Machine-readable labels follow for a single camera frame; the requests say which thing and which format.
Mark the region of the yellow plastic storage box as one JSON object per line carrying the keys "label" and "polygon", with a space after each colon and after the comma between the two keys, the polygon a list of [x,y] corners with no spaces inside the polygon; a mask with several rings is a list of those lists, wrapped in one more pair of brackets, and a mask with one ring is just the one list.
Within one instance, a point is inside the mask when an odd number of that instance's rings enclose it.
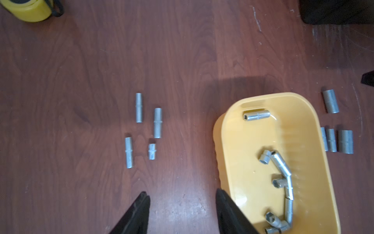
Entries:
{"label": "yellow plastic storage box", "polygon": [[[268,110],[271,116],[245,121],[244,112]],[[250,97],[234,103],[213,128],[221,188],[259,233],[265,215],[284,216],[284,189],[273,186],[281,174],[264,165],[264,150],[277,150],[292,172],[292,234],[339,234],[340,219],[324,150],[320,122],[312,104],[295,93]]]}

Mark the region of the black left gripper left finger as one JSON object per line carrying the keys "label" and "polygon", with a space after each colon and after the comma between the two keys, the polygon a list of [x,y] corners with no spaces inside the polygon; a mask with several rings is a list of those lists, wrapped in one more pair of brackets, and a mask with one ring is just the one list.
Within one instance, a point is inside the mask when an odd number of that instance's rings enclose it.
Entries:
{"label": "black left gripper left finger", "polygon": [[110,234],[146,234],[148,231],[151,198],[141,192]]}

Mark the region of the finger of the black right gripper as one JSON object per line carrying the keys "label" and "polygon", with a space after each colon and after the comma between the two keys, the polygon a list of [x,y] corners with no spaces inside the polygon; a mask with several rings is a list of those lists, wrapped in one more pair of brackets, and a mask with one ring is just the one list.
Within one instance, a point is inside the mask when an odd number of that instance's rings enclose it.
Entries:
{"label": "finger of the black right gripper", "polygon": [[374,87],[374,71],[363,74],[361,78],[361,83]]}

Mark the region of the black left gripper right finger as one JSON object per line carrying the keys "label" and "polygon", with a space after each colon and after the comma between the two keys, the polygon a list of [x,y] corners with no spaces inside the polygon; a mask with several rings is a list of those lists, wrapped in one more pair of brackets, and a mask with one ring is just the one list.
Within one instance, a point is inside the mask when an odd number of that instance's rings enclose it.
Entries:
{"label": "black left gripper right finger", "polygon": [[216,211],[220,234],[258,234],[228,193],[217,189]]}

